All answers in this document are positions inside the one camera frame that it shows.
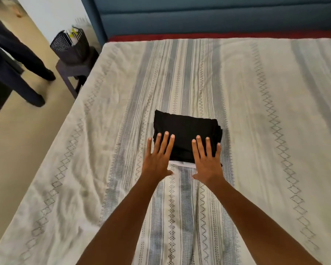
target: blue upholstered headboard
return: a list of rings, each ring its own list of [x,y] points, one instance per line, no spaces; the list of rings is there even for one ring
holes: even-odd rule
[[[331,30],[331,0],[82,0],[98,40],[114,35]]]

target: side table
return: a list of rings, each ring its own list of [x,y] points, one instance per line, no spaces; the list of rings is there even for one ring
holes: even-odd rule
[[[77,65],[67,65],[64,62],[62,62],[60,59],[56,64],[56,69],[62,79],[64,80],[67,88],[70,90],[71,94],[74,98],[77,98],[78,92],[76,91],[75,87],[71,84],[69,77],[77,77],[80,75],[84,75],[88,77],[90,75],[90,72],[95,65],[97,58],[99,57],[99,54],[97,50],[94,47],[90,47],[90,54],[87,57],[87,59]]]

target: black mesh wastebasket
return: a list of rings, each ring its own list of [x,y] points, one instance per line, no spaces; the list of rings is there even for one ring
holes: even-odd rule
[[[90,53],[90,46],[88,44],[86,35],[82,29],[78,29],[74,35],[77,43],[73,45],[64,31],[58,33],[50,44],[55,54],[66,64],[76,65],[83,63]]]

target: black shoe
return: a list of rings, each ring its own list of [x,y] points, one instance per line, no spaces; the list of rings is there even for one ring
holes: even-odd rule
[[[42,97],[42,95],[38,95],[37,100],[35,100],[34,102],[29,102],[29,101],[27,101],[27,102],[34,105],[34,106],[36,106],[36,107],[42,107],[45,104],[45,100]]]
[[[47,69],[46,73],[47,73],[46,75],[41,76],[43,79],[48,81],[54,81],[56,79],[54,73],[51,70]]]

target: striped bedspread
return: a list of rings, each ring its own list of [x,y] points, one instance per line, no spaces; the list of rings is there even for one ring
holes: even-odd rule
[[[156,109],[216,118],[226,180],[331,265],[331,40],[243,38],[106,44],[0,241],[0,264],[75,264],[140,177]],[[194,170],[169,167],[133,264],[254,265]]]

